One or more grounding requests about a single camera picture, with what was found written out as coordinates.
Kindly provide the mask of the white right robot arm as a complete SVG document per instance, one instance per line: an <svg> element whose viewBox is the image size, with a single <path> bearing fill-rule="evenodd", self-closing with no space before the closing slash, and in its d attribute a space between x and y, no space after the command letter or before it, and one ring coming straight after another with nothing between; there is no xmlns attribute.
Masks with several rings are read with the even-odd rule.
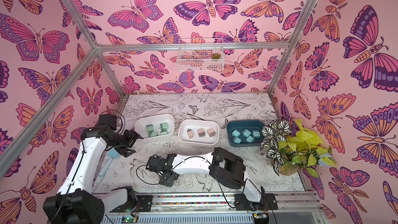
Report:
<svg viewBox="0 0 398 224"><path fill-rule="evenodd" d="M237 210L264 211L266 209L265 190L257 186L253 173L244 165L241 157L216 147L213 152L183 156L168 154L166 158L153 155L145 169L159 175L159 185L172 187L174 181L183 174L199 173L212 177L220 188L241 190L234 203L227 203Z"/></svg>

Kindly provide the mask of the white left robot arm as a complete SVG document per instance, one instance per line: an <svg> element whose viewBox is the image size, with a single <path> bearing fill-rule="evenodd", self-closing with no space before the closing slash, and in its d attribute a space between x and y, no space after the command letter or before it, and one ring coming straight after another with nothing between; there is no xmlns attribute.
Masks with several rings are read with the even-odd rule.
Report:
<svg viewBox="0 0 398 224"><path fill-rule="evenodd" d="M137 209L138 199L131 186L119 187L105 195L93 194L93 181L102 154L114 149L125 158L135 153L133 145L142 137L134 130L119 134L117 116L100 115L94 127L81 134L75 163L57 194L48 197L43 210L52 224L99 224L114 209L131 212Z"/></svg>

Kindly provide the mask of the pink plug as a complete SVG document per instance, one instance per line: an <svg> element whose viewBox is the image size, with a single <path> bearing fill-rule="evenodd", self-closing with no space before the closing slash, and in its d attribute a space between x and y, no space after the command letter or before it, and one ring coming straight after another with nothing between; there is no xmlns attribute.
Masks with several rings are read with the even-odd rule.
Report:
<svg viewBox="0 0 398 224"><path fill-rule="evenodd" d="M194 138L194 133L193 133L193 131L191 129L187 130L187 135L188 135L189 139L193 139Z"/></svg>
<svg viewBox="0 0 398 224"><path fill-rule="evenodd" d="M214 130L214 128L209 128L207 129L207 134L209 135L209 137L214 137L216 136L216 131Z"/></svg>
<svg viewBox="0 0 398 224"><path fill-rule="evenodd" d="M198 136L201 138L201 137L204 137L205 135L206 135L206 132L205 132L205 130L204 130L204 128L199 128L198 130L197 130L197 132L198 132Z"/></svg>

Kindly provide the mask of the white storage box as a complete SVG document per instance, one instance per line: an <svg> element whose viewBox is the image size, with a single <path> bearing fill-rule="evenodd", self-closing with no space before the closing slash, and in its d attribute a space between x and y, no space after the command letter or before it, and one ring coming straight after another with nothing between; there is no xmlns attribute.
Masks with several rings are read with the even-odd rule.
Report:
<svg viewBox="0 0 398 224"><path fill-rule="evenodd" d="M167 122L169 124L168 128L168 135L160 135L160 124L163 122ZM158 136L154 138L150 138L149 134L146 132L146 125L152 124L154 131L158 132ZM159 141L162 139L171 138L174 135L175 131L175 121L174 117L170 114L162 114L162 115L155 115L149 116L145 118L139 119L134 126L134 130L140 134L144 139L144 141L152 142L152 141Z"/></svg>
<svg viewBox="0 0 398 224"><path fill-rule="evenodd" d="M181 142L200 147L215 147L219 141L220 126L213 121L184 120L179 128Z"/></svg>

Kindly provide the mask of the blue plug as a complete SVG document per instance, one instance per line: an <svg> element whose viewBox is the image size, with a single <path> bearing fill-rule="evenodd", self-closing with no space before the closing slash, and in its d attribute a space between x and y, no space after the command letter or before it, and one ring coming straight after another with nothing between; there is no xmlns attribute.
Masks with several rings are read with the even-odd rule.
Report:
<svg viewBox="0 0 398 224"><path fill-rule="evenodd" d="M247 138L248 136L251 135L251 131L249 131L248 129L244 129L243 132L242 132L242 135L243 135L245 138Z"/></svg>
<svg viewBox="0 0 398 224"><path fill-rule="evenodd" d="M259 130L253 130L252 135L255 139L259 139L261 137L261 133Z"/></svg>
<svg viewBox="0 0 398 224"><path fill-rule="evenodd" d="M247 143L253 143L255 140L256 139L254 137L252 137L251 135L246 138Z"/></svg>
<svg viewBox="0 0 398 224"><path fill-rule="evenodd" d="M232 132L232 135L233 135L234 137L238 138L238 137L240 136L240 131L234 130L234 131Z"/></svg>
<svg viewBox="0 0 398 224"><path fill-rule="evenodd" d="M234 137L233 143L234 143L234 144L240 144L240 143L241 143L241 139L238 138L238 137Z"/></svg>

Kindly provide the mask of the white storage box front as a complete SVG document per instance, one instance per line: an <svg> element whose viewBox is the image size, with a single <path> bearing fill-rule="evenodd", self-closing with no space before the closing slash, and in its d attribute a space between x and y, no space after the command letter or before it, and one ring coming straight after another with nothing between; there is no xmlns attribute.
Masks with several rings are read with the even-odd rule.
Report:
<svg viewBox="0 0 398 224"><path fill-rule="evenodd" d="M160 135L160 124L163 122L167 122L169 124L168 128L168 135ZM150 138L149 134L146 132L146 125L152 124L154 131L158 132L158 136L154 138ZM174 117L170 114L162 114L162 115L155 115L149 116L145 118L139 119L134 126L134 130L140 134L144 139L144 141L152 142L152 141L159 141L162 139L171 138L174 135L175 131L175 121Z"/></svg>

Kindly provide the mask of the dark teal storage box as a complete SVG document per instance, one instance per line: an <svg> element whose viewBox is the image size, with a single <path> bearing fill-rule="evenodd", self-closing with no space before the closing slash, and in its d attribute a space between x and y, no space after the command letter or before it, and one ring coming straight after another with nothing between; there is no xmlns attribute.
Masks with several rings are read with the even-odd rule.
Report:
<svg viewBox="0 0 398 224"><path fill-rule="evenodd" d="M227 136L232 147L260 146L264 136L260 120L235 120L227 124Z"/></svg>

